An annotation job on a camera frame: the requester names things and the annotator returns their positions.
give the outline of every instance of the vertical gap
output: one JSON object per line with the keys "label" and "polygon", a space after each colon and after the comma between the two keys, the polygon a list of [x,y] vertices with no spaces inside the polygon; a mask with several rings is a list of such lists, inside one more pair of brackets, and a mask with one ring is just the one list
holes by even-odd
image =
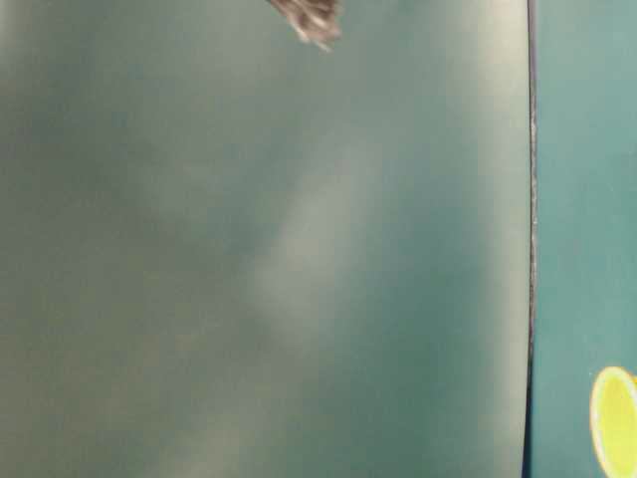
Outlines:
{"label": "vertical gap", "polygon": [[527,370],[527,412],[525,417],[525,445],[523,453],[523,478],[531,477],[531,416],[532,416],[532,379],[533,379],[533,338],[535,325],[535,292],[536,292],[536,254],[535,240],[537,229],[537,124],[536,124],[536,83],[535,83],[535,0],[528,2],[529,18],[529,114],[530,114],[530,267],[529,267],[529,363]]}

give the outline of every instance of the teal wall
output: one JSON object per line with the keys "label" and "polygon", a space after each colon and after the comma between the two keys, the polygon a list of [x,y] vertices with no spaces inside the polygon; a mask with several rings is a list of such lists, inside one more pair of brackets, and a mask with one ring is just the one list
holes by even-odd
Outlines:
{"label": "teal wall", "polygon": [[637,4],[536,3],[531,475],[603,476],[592,383],[607,365],[637,372]]}
{"label": "teal wall", "polygon": [[524,2],[0,7],[0,476],[519,473]]}

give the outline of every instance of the blurry object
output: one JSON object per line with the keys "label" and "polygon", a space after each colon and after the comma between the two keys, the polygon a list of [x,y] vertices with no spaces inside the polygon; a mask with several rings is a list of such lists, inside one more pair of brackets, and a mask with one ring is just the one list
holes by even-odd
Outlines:
{"label": "blurry object", "polygon": [[329,51],[329,45],[340,37],[336,17],[338,0],[268,0],[297,31],[302,42],[312,42]]}
{"label": "blurry object", "polygon": [[637,377],[618,366],[599,374],[590,397],[590,431],[608,478],[637,476]]}

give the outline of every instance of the teal panel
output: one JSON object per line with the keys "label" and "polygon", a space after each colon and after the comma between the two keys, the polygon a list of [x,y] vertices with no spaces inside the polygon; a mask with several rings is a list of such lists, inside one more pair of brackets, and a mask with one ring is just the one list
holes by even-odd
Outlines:
{"label": "teal panel", "polygon": [[637,4],[537,1],[531,474],[603,476],[588,404],[637,371]]}
{"label": "teal panel", "polygon": [[524,2],[0,7],[0,476],[519,473]]}

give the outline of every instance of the yellow disc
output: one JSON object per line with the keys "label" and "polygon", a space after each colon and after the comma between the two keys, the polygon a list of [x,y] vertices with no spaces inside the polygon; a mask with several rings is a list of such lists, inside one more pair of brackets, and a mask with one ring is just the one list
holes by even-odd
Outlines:
{"label": "yellow disc", "polygon": [[590,395],[590,432],[597,459],[609,478],[637,478],[637,380],[610,366]]}

